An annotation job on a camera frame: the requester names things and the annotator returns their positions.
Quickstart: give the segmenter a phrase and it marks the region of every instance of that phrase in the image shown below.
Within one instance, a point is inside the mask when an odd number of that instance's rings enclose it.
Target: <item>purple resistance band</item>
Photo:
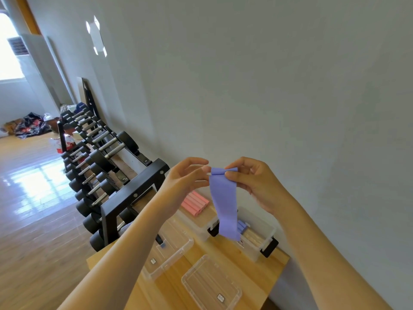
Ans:
[[[237,230],[237,183],[225,177],[224,174],[227,171],[238,172],[238,168],[220,169],[212,167],[209,188],[218,214],[219,234],[239,241],[240,233]]]

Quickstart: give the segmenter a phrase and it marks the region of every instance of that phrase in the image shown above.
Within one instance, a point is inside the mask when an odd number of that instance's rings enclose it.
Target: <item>vent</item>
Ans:
[[[29,55],[21,37],[9,38],[8,41],[16,57]]]

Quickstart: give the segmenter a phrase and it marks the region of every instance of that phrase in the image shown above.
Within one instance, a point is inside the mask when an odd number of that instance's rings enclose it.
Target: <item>hand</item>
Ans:
[[[225,177],[237,182],[238,187],[248,191],[261,208],[272,215],[277,216],[282,205],[294,199],[266,163],[240,157],[225,168],[232,167],[238,167],[238,172],[225,172]]]
[[[169,219],[178,210],[179,206],[191,191],[209,186],[211,167],[208,160],[197,157],[188,157],[179,162],[170,171],[154,199],[160,211]]]

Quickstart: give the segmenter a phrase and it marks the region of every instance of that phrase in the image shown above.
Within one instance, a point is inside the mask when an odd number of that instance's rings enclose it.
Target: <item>forearm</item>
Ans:
[[[277,218],[320,310],[390,309],[294,198]]]
[[[59,310],[123,309],[165,219],[152,199]]]

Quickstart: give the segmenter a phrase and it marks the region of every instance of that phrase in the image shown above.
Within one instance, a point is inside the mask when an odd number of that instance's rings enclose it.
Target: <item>clear plastic box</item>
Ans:
[[[208,255],[199,259],[182,277],[182,284],[201,309],[233,309],[241,289]]]
[[[166,221],[158,234],[161,236],[163,244],[159,245],[154,241],[142,268],[143,276],[152,281],[168,270],[194,244],[194,240],[179,228],[174,219]]]
[[[176,216],[192,229],[201,241],[206,241],[209,237],[208,229],[213,229],[215,225],[218,224],[218,215],[212,202],[196,217],[182,206],[179,207]]]
[[[243,207],[238,207],[238,219],[245,222],[248,228],[241,235],[240,241],[235,243],[255,262],[261,255],[260,250],[265,250],[271,243],[276,228]]]

